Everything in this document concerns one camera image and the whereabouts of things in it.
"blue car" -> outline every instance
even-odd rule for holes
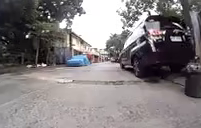
[[[67,61],[67,66],[69,67],[80,67],[88,65],[90,65],[90,61],[86,55],[73,56],[70,60]]]

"car's taillight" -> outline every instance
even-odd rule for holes
[[[153,29],[149,30],[148,32],[150,36],[162,36],[165,34],[165,31],[153,30]]]

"black car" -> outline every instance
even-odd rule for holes
[[[194,58],[194,48],[186,25],[179,18],[146,16],[127,38],[120,54],[120,67],[133,66],[143,77],[152,68],[169,66],[179,72]]]

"street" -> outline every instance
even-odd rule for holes
[[[201,99],[117,63],[0,75],[0,128],[201,128]]]

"building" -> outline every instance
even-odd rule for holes
[[[64,41],[55,41],[55,55],[57,64],[65,64],[68,59],[75,55],[90,54],[91,45],[75,32],[62,30]]]
[[[109,54],[105,49],[99,49],[99,53],[100,53],[100,61],[101,62],[108,61]]]
[[[97,48],[91,48],[92,63],[100,62],[100,53]]]

